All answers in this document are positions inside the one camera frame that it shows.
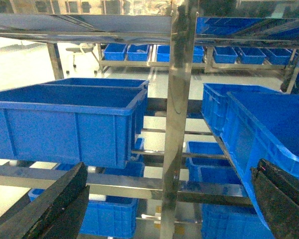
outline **reflective steel surface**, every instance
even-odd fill
[[[197,0],[173,0],[172,3],[160,239],[171,239],[174,234],[197,4]]]
[[[65,171],[60,170],[0,166],[0,185],[46,189],[64,174]],[[87,185],[91,194],[162,199],[162,180],[156,178],[88,173]],[[244,188],[235,184],[180,181],[176,193],[180,202],[251,205]]]
[[[200,0],[200,16],[299,18],[299,0]],[[0,0],[0,13],[169,16],[171,0]]]

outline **metal rail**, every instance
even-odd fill
[[[164,156],[164,151],[157,151],[157,150],[144,150],[144,149],[134,149],[132,153],[135,154],[143,154],[143,155],[154,155],[154,156]],[[218,154],[205,154],[205,153],[181,153],[181,157],[183,158],[213,158],[213,159],[223,159],[227,160],[225,155],[218,155]]]
[[[0,166],[0,185],[46,189],[65,171]],[[162,180],[89,173],[87,185],[91,194],[142,199],[162,199]],[[180,202],[211,203],[250,207],[243,186],[180,181],[176,187]]]

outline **stainless steel shelving rack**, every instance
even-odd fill
[[[274,34],[299,27],[299,0],[91,0],[88,5],[81,1],[46,1],[40,8],[36,0],[2,0],[0,7],[0,36],[45,42],[51,58],[55,79],[63,78],[57,42],[123,42],[134,44],[169,44],[170,62],[149,61],[142,66],[169,67],[168,96],[166,99],[149,99],[148,110],[155,116],[166,116],[165,150],[135,151],[145,155],[151,166],[162,166],[162,180],[152,178],[117,177],[89,174],[90,192],[112,196],[161,200],[160,239],[172,239],[176,202],[211,203],[251,206],[240,185],[217,185],[179,180],[179,172],[186,156],[212,157],[182,153],[185,133],[211,135],[210,132],[185,131],[187,116],[200,112],[201,101],[189,101],[189,84],[192,68],[281,69],[266,63],[262,66],[219,65],[211,59],[213,46],[255,46],[299,49],[299,35],[282,38]],[[259,23],[230,36],[195,35],[196,20],[204,17],[260,17]],[[206,46],[207,59],[203,64],[192,64],[195,44]],[[128,62],[104,62],[118,66]],[[299,52],[292,54],[286,67],[291,91],[299,72]],[[224,155],[229,154],[220,138]],[[0,185],[45,189],[64,172],[28,167],[0,166]]]

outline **blue bin rim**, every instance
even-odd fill
[[[123,51],[108,51],[108,48],[113,45],[122,45],[122,46],[124,45],[125,47],[123,48]],[[127,44],[110,43],[106,46],[106,48],[104,49],[104,52],[106,52],[106,53],[124,53],[124,52],[126,52],[127,47],[128,47]]]
[[[140,164],[142,165],[142,168],[141,168],[141,171],[140,171],[140,174],[141,172],[144,171],[145,169],[145,164],[142,163],[142,162],[132,162],[132,161],[129,161],[127,162],[129,164]],[[60,166],[61,164],[58,163],[57,165],[55,165],[52,170],[58,170],[57,168]],[[37,198],[39,196],[39,194],[35,194],[33,193],[34,191],[36,190],[36,188],[33,188],[31,189],[29,192],[28,192],[28,196],[31,197],[31,198]],[[94,204],[103,204],[103,205],[111,205],[111,206],[120,206],[120,207],[126,207],[126,208],[130,208],[131,206],[135,205],[136,203],[138,202],[138,198],[132,198],[132,201],[131,203],[128,203],[128,204],[121,204],[121,203],[110,203],[110,202],[106,202],[106,201],[93,201],[93,200],[89,200],[89,206],[92,206]]]
[[[263,53],[263,51],[262,51],[261,49],[256,48],[256,47],[237,47],[237,48],[240,50],[240,52],[241,52],[244,56],[248,56],[248,57],[253,57],[253,56],[261,57],[261,56],[263,56],[263,57],[266,57],[265,53]],[[253,48],[253,49],[257,49],[257,50],[259,50],[259,52],[261,53],[261,55],[246,55],[246,53],[244,52],[243,48]]]
[[[291,52],[288,50],[288,49],[285,49],[285,48],[282,48],[280,50],[284,50],[285,52],[289,52],[290,53],[290,56],[280,56],[280,55],[276,55],[272,50],[275,50],[276,48],[265,48],[265,50],[268,50],[270,51],[274,56],[276,57],[290,57],[291,56]]]
[[[147,44],[146,52],[132,52],[132,51],[130,51],[130,48],[131,48],[132,45],[130,45],[129,48],[128,48],[128,51],[127,51],[128,54],[148,54],[149,49],[150,49],[150,45]]]
[[[228,56],[227,54],[219,54],[218,52],[217,52],[217,49],[218,48],[226,48],[226,47],[229,47],[229,48],[231,48],[232,50],[233,50],[233,55],[230,55],[230,56],[238,56],[237,55],[237,52],[234,50],[234,48],[233,47],[231,47],[231,46],[216,46],[216,47],[214,47],[214,51],[216,52],[216,54],[218,55],[218,56]]]
[[[204,53],[204,47],[202,46],[194,46],[194,50],[193,50],[193,55],[194,56],[201,56]]]
[[[56,80],[56,81],[49,81],[49,82],[46,82],[46,83],[42,83],[40,85],[56,85],[54,84],[55,82],[58,82],[58,81],[64,81],[64,80],[88,80],[88,81],[94,81],[94,80],[104,80],[104,81],[111,81],[111,80],[114,80],[114,81],[143,81],[142,84],[140,84],[139,87],[146,87],[149,85],[150,81],[148,80],[141,80],[141,79],[118,79],[118,78],[85,78],[85,77],[70,77],[70,78],[64,78],[64,79],[60,79],[60,80]],[[102,87],[102,88],[126,88],[124,86],[88,86],[88,87]]]
[[[67,88],[80,88],[90,86],[65,86],[65,85],[33,85],[21,88],[14,88],[9,90],[3,90],[0,92],[6,92],[10,90],[26,89],[30,87],[67,87]],[[147,95],[147,89],[140,90],[139,88],[130,88],[131,91],[140,91],[132,101],[125,108],[110,108],[110,107],[96,107],[96,106],[73,106],[73,105],[57,105],[57,104],[44,104],[44,103],[31,103],[31,102],[9,102],[0,101],[0,109],[14,109],[14,110],[40,110],[40,111],[58,111],[68,113],[87,113],[87,114],[100,114],[100,115],[120,115],[129,116],[131,115],[137,106],[145,99]]]
[[[218,83],[204,83],[204,88],[208,88],[210,89],[210,91],[212,91],[215,95],[217,95],[218,97],[222,97],[222,98],[227,98],[228,96],[227,95],[222,95],[220,94],[219,92],[215,91],[212,87],[214,86],[222,86],[222,85],[225,85],[225,86],[242,86],[242,87],[258,87],[258,88],[263,88],[263,89],[266,89],[266,90],[271,90],[271,91],[275,91],[273,89],[270,89],[268,87],[265,87],[265,86],[259,86],[259,85],[236,85],[236,84],[218,84]]]
[[[278,150],[288,158],[291,158],[293,161],[299,162],[299,156],[293,154],[289,149],[287,149],[268,129],[264,126],[247,108],[235,97],[238,93],[235,92],[228,92],[228,97],[236,103],[236,105],[255,123],[260,130],[263,132],[264,135],[274,144],[277,146]],[[282,97],[288,96],[287,94],[280,94],[279,92],[276,95],[280,95]]]

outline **blue plastic crate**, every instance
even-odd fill
[[[267,56],[269,62],[273,65],[287,65],[291,58],[291,52],[287,49],[268,49],[264,48],[262,51]]]
[[[252,208],[210,205],[202,206],[203,239],[274,239]]]
[[[187,142],[186,152],[205,154],[224,154],[215,142]],[[241,184],[228,160],[208,158],[187,158],[189,180],[205,183]]]
[[[234,64],[238,57],[236,51],[232,47],[215,47],[213,52],[216,63]]]
[[[61,164],[57,170],[70,170],[73,165]],[[128,162],[125,169],[106,169],[104,174],[143,177],[145,165],[141,162]],[[29,192],[33,201],[44,190],[32,189]],[[88,203],[80,233],[95,236],[132,238],[136,229],[136,212],[139,200],[133,198],[107,196],[106,201]]]
[[[111,43],[104,50],[104,57],[107,61],[124,61],[127,45]]]
[[[245,29],[259,22],[260,18],[232,18],[232,17],[198,17],[196,25],[197,34],[220,34],[224,35],[226,28],[232,28],[225,34],[231,34],[238,30]],[[213,33],[204,32],[206,26],[214,28],[223,28],[216,30]]]
[[[149,56],[150,45],[131,45],[128,49],[129,61],[147,61]]]
[[[236,52],[243,64],[262,65],[266,55],[259,48],[236,47]]]
[[[187,152],[222,153],[219,145],[213,142],[188,142]],[[227,160],[195,160],[186,160],[190,181],[241,184]],[[274,239],[252,208],[203,204],[202,218],[203,239]]]
[[[0,158],[125,168],[146,89],[35,85],[0,92]]]
[[[169,62],[170,46],[158,46],[157,47],[157,61]],[[195,46],[193,51],[193,62],[203,62],[204,48],[202,46]]]
[[[44,83],[45,85],[72,85],[72,86],[102,86],[148,89],[149,81],[128,79],[100,79],[100,78],[68,78]],[[144,114],[148,106],[148,96],[136,111],[136,134],[140,134],[144,126]]]
[[[169,62],[170,46],[158,46],[157,47],[157,61]]]
[[[202,46],[195,46],[193,53],[193,62],[202,63],[204,57],[204,48]]]
[[[277,91],[262,86],[204,84],[201,112],[216,136],[220,136],[224,127],[228,107],[227,92],[277,93]]]
[[[299,95],[228,93],[221,135],[261,220],[251,167],[265,158],[299,179]]]

